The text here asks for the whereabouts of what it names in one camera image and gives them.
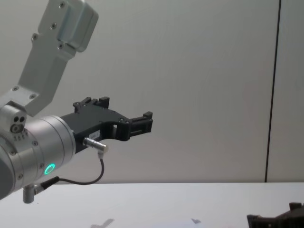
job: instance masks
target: table surface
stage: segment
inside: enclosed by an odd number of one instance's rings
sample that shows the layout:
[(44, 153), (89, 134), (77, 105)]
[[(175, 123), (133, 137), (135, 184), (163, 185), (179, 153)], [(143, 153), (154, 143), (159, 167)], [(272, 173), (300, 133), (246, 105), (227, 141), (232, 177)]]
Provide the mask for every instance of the table surface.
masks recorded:
[(247, 228), (247, 214), (277, 216), (303, 193), (304, 183), (56, 185), (29, 205), (21, 190), (0, 201), (0, 227)]

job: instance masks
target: white label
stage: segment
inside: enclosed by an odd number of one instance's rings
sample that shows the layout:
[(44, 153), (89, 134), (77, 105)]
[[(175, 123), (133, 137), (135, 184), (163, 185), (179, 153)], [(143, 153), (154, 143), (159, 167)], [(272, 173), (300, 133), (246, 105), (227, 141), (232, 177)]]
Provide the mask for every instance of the white label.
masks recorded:
[(97, 139), (99, 137), (100, 137), (100, 130), (89, 135), (90, 139)]

